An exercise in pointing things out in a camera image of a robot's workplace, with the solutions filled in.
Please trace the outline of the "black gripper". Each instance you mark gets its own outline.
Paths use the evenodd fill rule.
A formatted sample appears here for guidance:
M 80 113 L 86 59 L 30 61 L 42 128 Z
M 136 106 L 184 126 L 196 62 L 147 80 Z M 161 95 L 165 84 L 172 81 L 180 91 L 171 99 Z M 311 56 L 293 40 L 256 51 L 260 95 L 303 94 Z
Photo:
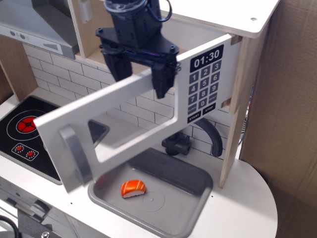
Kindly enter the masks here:
M 152 66 L 153 88 L 158 99 L 164 98 L 181 70 L 176 61 L 179 48 L 161 33 L 172 8 L 165 17 L 158 4 L 106 4 L 105 9 L 114 26 L 97 29 L 96 36 L 115 81 L 132 75 L 131 62 Z

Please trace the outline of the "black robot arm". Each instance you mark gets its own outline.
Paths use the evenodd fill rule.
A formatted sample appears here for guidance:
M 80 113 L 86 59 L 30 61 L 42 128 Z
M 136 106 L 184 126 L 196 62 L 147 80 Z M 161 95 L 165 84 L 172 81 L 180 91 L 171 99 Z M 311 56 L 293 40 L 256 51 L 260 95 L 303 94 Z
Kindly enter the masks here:
M 180 70 L 179 48 L 161 33 L 172 10 L 162 18 L 157 0 L 106 0 L 104 5 L 114 27 L 99 28 L 96 36 L 115 81 L 132 75 L 132 63 L 150 67 L 157 97 L 164 98 Z

